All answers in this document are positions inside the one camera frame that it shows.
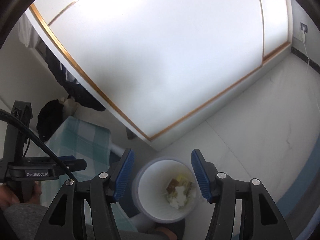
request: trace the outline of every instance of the human hand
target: human hand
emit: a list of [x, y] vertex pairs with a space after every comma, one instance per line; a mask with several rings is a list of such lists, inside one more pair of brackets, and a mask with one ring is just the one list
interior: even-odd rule
[[26, 203], [40, 205], [40, 195], [41, 194], [42, 194], [41, 187], [40, 187], [39, 183], [37, 181], [35, 181], [35, 185], [33, 187], [33, 192], [32, 192], [32, 197]]
[[[33, 187], [32, 197], [26, 203], [40, 204], [40, 195], [42, 194], [41, 188], [37, 182]], [[4, 211], [6, 208], [19, 204], [18, 197], [12, 192], [5, 184], [0, 185], [0, 208]]]
[[0, 208], [4, 211], [13, 204], [19, 204], [18, 197], [5, 184], [0, 186]]

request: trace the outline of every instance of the blue gripper pad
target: blue gripper pad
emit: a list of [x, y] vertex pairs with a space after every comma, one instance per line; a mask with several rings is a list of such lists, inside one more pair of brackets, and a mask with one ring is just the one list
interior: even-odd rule
[[192, 164], [193, 171], [195, 172], [202, 196], [208, 202], [210, 202], [213, 197], [210, 190], [210, 179], [204, 167], [206, 165], [206, 161], [204, 160], [199, 149], [194, 149], [192, 151], [191, 164]]
[[59, 156], [58, 158], [63, 162], [65, 162], [65, 161], [75, 161], [76, 160], [76, 157], [74, 157], [73, 155]]
[[127, 152], [127, 150], [124, 152], [125, 160], [123, 161], [122, 167], [118, 173], [118, 176], [115, 179], [115, 189], [113, 193], [113, 198], [116, 202], [119, 201], [119, 198], [123, 197], [125, 188], [127, 187], [129, 175], [131, 174], [133, 164], [134, 164], [134, 151], [132, 149]]

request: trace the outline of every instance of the marble floor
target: marble floor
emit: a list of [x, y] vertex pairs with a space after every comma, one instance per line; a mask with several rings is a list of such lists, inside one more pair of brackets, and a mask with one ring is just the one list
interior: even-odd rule
[[[234, 179], [259, 178], [277, 202], [307, 161], [320, 131], [320, 75], [293, 54], [215, 115], [159, 153], [139, 138], [128, 140], [125, 127], [109, 112], [81, 107], [75, 117], [105, 126], [112, 141], [137, 154], [133, 175], [160, 156], [179, 158], [191, 167], [199, 148], [207, 161]], [[201, 199], [186, 218], [184, 240], [205, 239], [214, 205]], [[240, 228], [236, 203], [234, 235]]]

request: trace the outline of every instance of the gray sleeve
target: gray sleeve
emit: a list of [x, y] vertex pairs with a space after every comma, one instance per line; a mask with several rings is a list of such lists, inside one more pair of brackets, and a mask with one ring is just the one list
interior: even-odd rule
[[[20, 240], [34, 240], [47, 208], [35, 204], [17, 204], [7, 208], [4, 216]], [[86, 225], [88, 240], [94, 240], [92, 226]], [[169, 240], [163, 234], [119, 231], [121, 240]]]

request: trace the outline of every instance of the black cable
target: black cable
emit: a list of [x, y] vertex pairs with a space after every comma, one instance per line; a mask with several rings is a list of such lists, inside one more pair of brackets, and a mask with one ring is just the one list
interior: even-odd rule
[[15, 128], [18, 128], [20, 132], [24, 133], [31, 141], [33, 141], [41, 150], [43, 150], [50, 158], [52, 158], [69, 176], [70, 179], [73, 179], [75, 182], [78, 182], [76, 177], [72, 172], [67, 168], [67, 166], [50, 150], [47, 145], [45, 145], [28, 127], [24, 125], [18, 118], [14, 117], [7, 111], [0, 109], [0, 120], [7, 122], [13, 125]]
[[24, 152], [23, 158], [26, 156], [27, 151], [28, 151], [29, 146], [30, 146], [30, 138], [28, 138], [28, 139], [29, 139], [29, 140], [28, 140], [28, 145], [27, 145], [26, 151]]

